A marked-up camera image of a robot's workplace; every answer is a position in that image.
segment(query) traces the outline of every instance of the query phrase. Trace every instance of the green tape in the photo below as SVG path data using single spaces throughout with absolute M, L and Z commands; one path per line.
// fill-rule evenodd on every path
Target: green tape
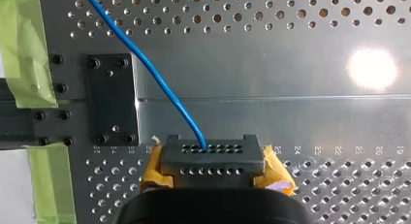
M 0 53 L 18 108 L 58 108 L 40 0 L 0 0 Z
M 39 224 L 76 224 L 69 152 L 64 144 L 28 146 Z

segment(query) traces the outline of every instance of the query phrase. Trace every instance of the black metal bracket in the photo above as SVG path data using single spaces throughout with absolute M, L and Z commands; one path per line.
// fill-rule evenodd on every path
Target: black metal bracket
M 135 145 L 138 139 L 132 56 L 87 56 L 91 97 L 92 142 L 96 145 Z
M 202 149 L 197 140 L 168 136 L 161 174 L 173 176 L 174 187 L 246 188 L 252 187 L 254 176 L 264 173 L 264 156 L 257 136 L 206 142 L 207 149 Z

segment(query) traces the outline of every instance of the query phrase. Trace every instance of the perforated metal panel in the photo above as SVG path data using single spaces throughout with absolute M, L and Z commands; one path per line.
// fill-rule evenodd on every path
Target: perforated metal panel
M 296 177 L 296 199 L 318 223 L 409 222 L 411 0 L 100 1 L 208 139 L 257 134 L 273 144 Z M 72 80 L 84 79 L 81 56 L 128 49 L 85 0 L 42 4 L 49 51 L 70 58 L 52 71 L 54 82 L 69 85 L 59 98 L 86 99 Z M 136 67 L 141 142 L 194 138 L 150 74 Z M 113 157 L 108 148 L 71 148 L 79 223 L 110 222 L 109 208 L 115 213 L 124 192 L 104 199 L 107 191 L 96 186 L 122 184 L 127 147 L 118 146 L 113 166 L 103 164 Z M 135 183 L 136 163 L 147 157 L 141 151 L 128 155 L 138 169 Z M 86 165 L 88 159 L 96 164 Z M 96 167 L 103 171 L 90 182 Z

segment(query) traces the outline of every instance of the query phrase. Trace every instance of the blue cable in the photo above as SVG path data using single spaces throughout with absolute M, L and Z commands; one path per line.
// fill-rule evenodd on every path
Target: blue cable
M 206 140 L 203 136 L 202 131 L 200 130 L 199 126 L 194 121 L 193 117 L 190 113 L 185 109 L 183 104 L 180 100 L 174 95 L 170 87 L 161 77 L 160 73 L 155 69 L 152 62 L 145 56 L 145 54 L 118 28 L 114 21 L 106 15 L 105 10 L 100 6 L 100 4 L 96 0 L 88 0 L 94 9 L 99 13 L 99 15 L 103 18 L 103 20 L 107 23 L 107 25 L 111 28 L 111 30 L 117 35 L 117 37 L 140 59 L 142 64 L 147 68 L 147 70 L 151 73 L 157 83 L 160 85 L 161 89 L 163 89 L 164 93 L 169 97 L 169 99 L 173 102 L 175 107 L 178 111 L 182 114 L 184 119 L 188 122 L 191 129 L 194 131 L 194 134 L 197 136 L 197 140 L 202 148 L 206 148 Z

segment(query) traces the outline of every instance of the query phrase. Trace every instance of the gray metal surface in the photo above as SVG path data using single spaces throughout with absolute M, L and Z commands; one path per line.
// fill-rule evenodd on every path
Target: gray metal surface
M 411 0 L 101 1 L 185 98 L 208 139 L 250 133 L 274 145 L 296 177 L 296 198 L 319 223 L 409 222 Z M 54 82 L 71 83 L 59 99 L 86 99 L 80 59 L 128 50 L 108 36 L 106 25 L 99 27 L 85 0 L 42 0 L 42 8 L 49 52 L 70 58 L 65 70 L 51 71 Z M 177 16 L 180 24 L 173 23 Z M 140 142 L 153 135 L 194 138 L 145 68 L 137 70 Z M 84 122 L 50 125 L 39 134 L 86 138 Z M 108 208 L 116 200 L 99 208 L 107 192 L 96 186 L 112 168 L 101 165 L 114 157 L 117 166 L 128 149 L 119 147 L 112 156 L 110 148 L 76 143 L 70 153 L 79 223 L 110 221 Z M 136 162 L 143 156 L 130 157 Z M 84 165 L 87 159 L 103 168 L 92 182 L 87 179 L 95 167 Z M 115 179 L 128 173 L 120 172 Z

